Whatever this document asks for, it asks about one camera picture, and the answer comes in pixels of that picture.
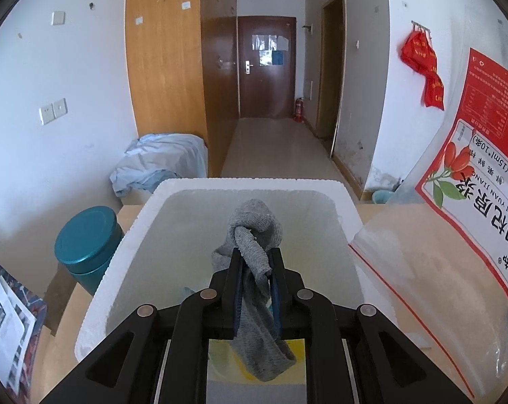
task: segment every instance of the wooden wardrobe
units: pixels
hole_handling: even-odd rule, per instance
[[[237,0],[126,0],[128,78],[139,136],[192,133],[219,176],[239,119]]]

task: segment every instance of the green leaf illustration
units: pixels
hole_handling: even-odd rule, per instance
[[[434,182],[434,202],[439,208],[443,208],[443,191]]]
[[[441,191],[445,196],[449,199],[454,200],[464,200],[465,197],[461,194],[461,192],[456,188],[456,186],[450,182],[439,181],[439,186],[441,187]]]

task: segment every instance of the doorway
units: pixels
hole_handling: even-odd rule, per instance
[[[330,0],[322,10],[320,94],[316,134],[332,157],[344,85],[346,0]]]
[[[239,16],[241,118],[291,118],[296,18]]]

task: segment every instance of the door frame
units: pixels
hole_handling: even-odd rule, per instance
[[[295,87],[297,84],[297,18],[294,16],[272,16],[272,15],[250,15],[250,16],[237,16],[237,39],[238,39],[238,47],[237,47],[237,60],[239,64],[237,65],[237,79],[239,82],[239,118],[241,118],[241,74],[247,70],[245,67],[243,56],[243,29],[241,27],[240,18],[265,18],[265,19],[288,19],[293,20],[293,25],[291,29],[291,38],[290,42],[293,44],[293,47],[290,47],[290,59],[292,66],[292,95],[290,100],[290,118],[292,118],[293,110],[295,109]]]
[[[320,81],[319,81],[319,94],[318,94],[318,112],[316,115],[316,133],[319,135],[319,121],[321,115],[321,98],[323,93],[323,62],[324,62],[324,53],[325,53],[325,34],[326,34],[326,21],[325,21],[325,9],[330,4],[334,3],[336,0],[327,1],[321,8],[321,57],[320,57]],[[337,115],[337,125],[334,128],[334,136],[333,143],[331,145],[331,150],[329,157],[332,158],[334,154],[334,148],[337,143],[337,135],[340,127],[340,118],[342,115],[342,99],[344,98],[344,83],[346,79],[346,56],[347,56],[347,40],[348,40],[348,13],[347,13],[347,0],[342,0],[342,14],[344,19],[342,20],[344,23],[344,46],[342,47],[342,83],[340,86],[340,98],[338,101],[338,115]]]

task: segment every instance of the hallway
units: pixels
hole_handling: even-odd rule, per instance
[[[292,119],[239,120],[221,176],[335,180],[357,200],[320,140],[306,125]]]

